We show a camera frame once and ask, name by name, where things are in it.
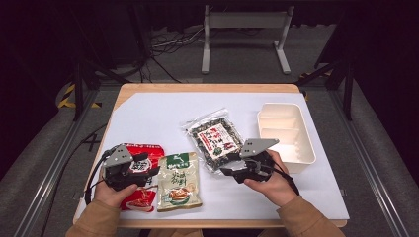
red food package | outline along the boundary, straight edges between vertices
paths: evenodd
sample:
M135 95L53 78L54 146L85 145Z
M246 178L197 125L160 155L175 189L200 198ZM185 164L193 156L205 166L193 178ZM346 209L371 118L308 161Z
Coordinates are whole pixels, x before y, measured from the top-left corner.
M148 158L139 162L132 162L129 172L146 172L158 166L158 161L164 157L164 150L159 145L148 144L125 144L129 153L137 155L143 152L148 153ZM139 210L151 212L154 209L153 201L157 192L157 176L150 177L144 187L138 189L121 203L121 210Z

person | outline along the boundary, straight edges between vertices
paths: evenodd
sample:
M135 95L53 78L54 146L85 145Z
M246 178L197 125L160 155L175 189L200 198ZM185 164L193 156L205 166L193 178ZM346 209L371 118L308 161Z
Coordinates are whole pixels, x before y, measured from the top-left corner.
M281 160L278 152L268 150L274 161L288 173L287 167ZM263 194L269 201L275 204L289 236L300 237L343 237L343 232L328 220L311 203L298 196L280 174L274 172L267 182L257 182L246 179L244 184L250 189ZM115 236L117 233L120 216L119 206L121 202L130 196L137 186L131 185L119 192L108 187L105 182L97 185L92 202L86 207L76 223L71 226L67 237L96 237ZM148 236L203 236L203 232L197 229L153 229ZM276 236L275 230L266 230L259 236Z

sleeve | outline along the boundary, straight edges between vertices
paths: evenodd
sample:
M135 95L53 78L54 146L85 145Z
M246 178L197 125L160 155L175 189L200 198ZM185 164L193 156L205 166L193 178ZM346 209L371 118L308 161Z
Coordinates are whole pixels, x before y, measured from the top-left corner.
M93 199L76 223L67 230L65 236L116 236L120 212L119 208L108 206Z
M277 210L290 236L344 237L342 231L301 196Z

white container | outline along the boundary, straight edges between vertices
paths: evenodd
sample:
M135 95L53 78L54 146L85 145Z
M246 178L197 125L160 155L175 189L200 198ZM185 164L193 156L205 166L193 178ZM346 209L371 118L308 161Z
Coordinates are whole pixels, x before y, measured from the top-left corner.
M314 163L315 154L298 105L268 103L258 114L261 138L280 142L269 149L278 151L290 173L301 173Z

gray carpet floor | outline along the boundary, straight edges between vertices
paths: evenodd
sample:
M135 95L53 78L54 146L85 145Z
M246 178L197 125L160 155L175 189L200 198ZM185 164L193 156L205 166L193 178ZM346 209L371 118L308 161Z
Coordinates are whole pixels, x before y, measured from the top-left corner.
M201 42L184 46L174 53L156 56L173 77L185 83L290 83L304 72L313 71L313 65L326 44L334 27L291 28L285 53L292 73L284 75L272 41L277 32L263 30L255 36L236 31L212 34L210 73L201 73L203 45ZM153 61L143 68L147 83L175 83ZM139 82L135 74L128 78ZM344 191L344 201L351 219L342 228L349 237L396 236L391 229L383 206L377 201L374 184L363 169L359 153L347 129L347 121L340 116L341 108L334 103L333 95L342 97L342 88L336 93L322 86L317 79L301 87L307 92L307 104L323 143L337 183ZM104 81L95 102L102 108L88 109L69 149L93 130L108 122L120 85ZM355 84L352 106L353 121L349 122L360 135L394 209L410 236L419 236L419 190L411 179L391 139L386 134L376 114ZM59 113L43 128L18 158L0 185L0 236L13 236L26 210L31 205L40 183L73 125L74 109L61 108ZM100 129L97 140L104 133ZM78 201L82 196L90 168L99 144L82 144L78 147L62 174L47 221L44 236L63 236L71 226ZM51 196L43 206L30 236L40 236L45 224ZM118 236L138 236L138 229L120 229Z

